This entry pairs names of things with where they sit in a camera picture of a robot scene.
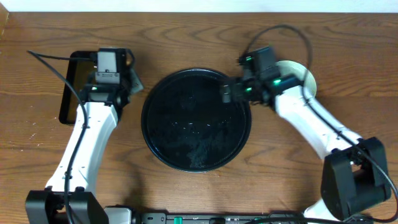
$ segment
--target white wall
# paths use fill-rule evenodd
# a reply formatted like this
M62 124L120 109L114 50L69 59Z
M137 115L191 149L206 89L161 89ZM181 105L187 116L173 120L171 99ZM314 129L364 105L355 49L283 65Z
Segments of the white wall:
M0 0L10 12L398 12L398 0Z

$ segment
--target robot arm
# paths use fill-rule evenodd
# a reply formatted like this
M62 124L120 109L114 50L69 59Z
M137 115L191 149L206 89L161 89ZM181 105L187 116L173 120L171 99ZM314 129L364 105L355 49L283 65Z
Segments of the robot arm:
M69 189L74 192L77 187L95 195L98 169L102 161L106 143L118 124L118 115L113 105L106 106L102 102L85 103L88 114L88 129L80 143L79 151L73 163L72 178ZM57 167L54 175L47 182L45 188L53 192L63 192L65 184L65 169L68 166L70 156L76 146L84 123L83 112L79 106L72 136L68 146Z
M132 57L127 64L127 55ZM95 199L95 186L106 143L120 120L129 96L144 87L133 69L134 56L128 49L105 48L96 54L97 72L89 77L80 92L87 113L87 127L73 161L69 180L69 206L77 223L130 223L134 210L109 207L105 210ZM64 223L65 171L71 161L84 123L79 105L72 136L54 175L45 190L31 190L25 201L30 223Z
M251 101L270 106L297 129L320 159L325 160L322 199L305 211L306 217L345 220L390 198L388 183L355 149L365 150L387 173L386 155L380 141L376 138L363 140L342 125L311 96L296 74L281 76L271 48L246 53L239 58L239 64L243 66L244 76L225 81L221 89L223 101ZM313 110L355 146L341 139L341 134ZM353 172L352 164L360 165L360 170Z
M314 148L320 159L324 159L334 149L343 150L351 147L308 108L302 97L302 88L302 86L295 86L285 90L283 94L277 95L275 98L276 113L296 128ZM342 125L311 96L306 88L304 91L309 99L308 104L311 104L317 112L355 144L358 143L358 139L361 139L361 136Z

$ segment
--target green led light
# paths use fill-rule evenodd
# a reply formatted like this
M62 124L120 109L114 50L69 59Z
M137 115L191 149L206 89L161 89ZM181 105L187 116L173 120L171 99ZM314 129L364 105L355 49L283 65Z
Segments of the green led light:
M278 85L280 83L280 79L274 80L274 85Z

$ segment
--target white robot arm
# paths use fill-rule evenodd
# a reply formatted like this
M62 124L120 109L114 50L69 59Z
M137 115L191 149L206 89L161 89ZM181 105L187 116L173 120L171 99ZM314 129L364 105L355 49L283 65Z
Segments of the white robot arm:
M74 192L77 187L82 187L84 191L92 192L95 195L98 169L100 168L106 143L113 129L118 124L118 115L113 105L106 106L102 102L85 103L85 109L88 114L88 128L73 163L69 189ZM81 106L79 106L72 136L57 170L45 186L46 189L51 188L54 192L63 192L65 170L80 136L83 123L83 112Z
M322 120L318 118L313 111L308 108L302 97L302 86L295 86L285 90L283 94L275 98L275 111L281 117L287 120L296 130L307 140L314 148L320 159L324 159L331 154L333 150L344 150L351 147L345 140L339 138L334 130L330 129ZM329 123L338 128L350 140L358 143L361 136L352 132L333 117L311 94L304 89L308 104L311 104L318 113L320 113ZM304 211L306 218L322 218L335 220L327 209L324 201L320 199L316 204Z

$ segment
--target wood grain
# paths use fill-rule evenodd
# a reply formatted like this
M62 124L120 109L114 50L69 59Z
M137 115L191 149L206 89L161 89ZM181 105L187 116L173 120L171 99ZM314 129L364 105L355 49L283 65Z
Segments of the wood grain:
M0 220L26 223L24 200L43 189L72 127L58 121L63 84L26 50L67 57L101 46L132 49L146 88L132 97L106 147L97 199L105 205L197 213L303 210L319 197L322 162L305 140L271 110L252 107L252 130L226 166L190 174L161 163L141 133L150 89L168 74L207 67L240 75L236 58L256 32L289 23L314 47L318 99L347 127L385 145L398 182L398 15L396 14L172 14L12 13L0 41ZM305 63L298 38L265 35L280 58ZM65 74L67 63L51 61ZM387 218L390 200L370 209Z

